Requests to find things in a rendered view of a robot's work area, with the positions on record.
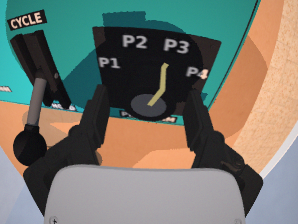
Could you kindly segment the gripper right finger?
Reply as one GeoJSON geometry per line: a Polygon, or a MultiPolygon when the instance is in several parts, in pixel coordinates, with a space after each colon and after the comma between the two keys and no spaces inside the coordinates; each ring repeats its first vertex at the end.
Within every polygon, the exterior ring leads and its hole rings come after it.
{"type": "Polygon", "coordinates": [[[262,177],[225,143],[221,132],[214,130],[199,90],[189,91],[182,116],[187,147],[196,154],[191,168],[220,169],[232,174],[240,188],[246,218],[263,186],[262,177]]]}

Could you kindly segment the teal control panel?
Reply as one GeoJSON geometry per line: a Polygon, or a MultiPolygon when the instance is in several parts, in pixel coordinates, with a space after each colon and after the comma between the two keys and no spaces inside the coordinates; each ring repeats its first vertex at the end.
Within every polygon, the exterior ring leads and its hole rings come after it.
{"type": "Polygon", "coordinates": [[[109,117],[184,126],[192,89],[209,112],[260,2],[0,0],[0,101],[29,105],[16,159],[45,156],[41,107],[83,113],[98,84],[109,117]]]}

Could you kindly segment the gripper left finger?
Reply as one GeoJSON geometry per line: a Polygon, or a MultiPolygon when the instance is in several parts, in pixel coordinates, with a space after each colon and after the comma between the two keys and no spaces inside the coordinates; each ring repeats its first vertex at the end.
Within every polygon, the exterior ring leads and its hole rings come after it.
{"type": "Polygon", "coordinates": [[[104,144],[109,114],[107,86],[98,84],[92,100],[86,103],[80,123],[24,170],[24,181],[43,217],[52,181],[60,169],[78,164],[99,165],[95,151],[104,144]]]}

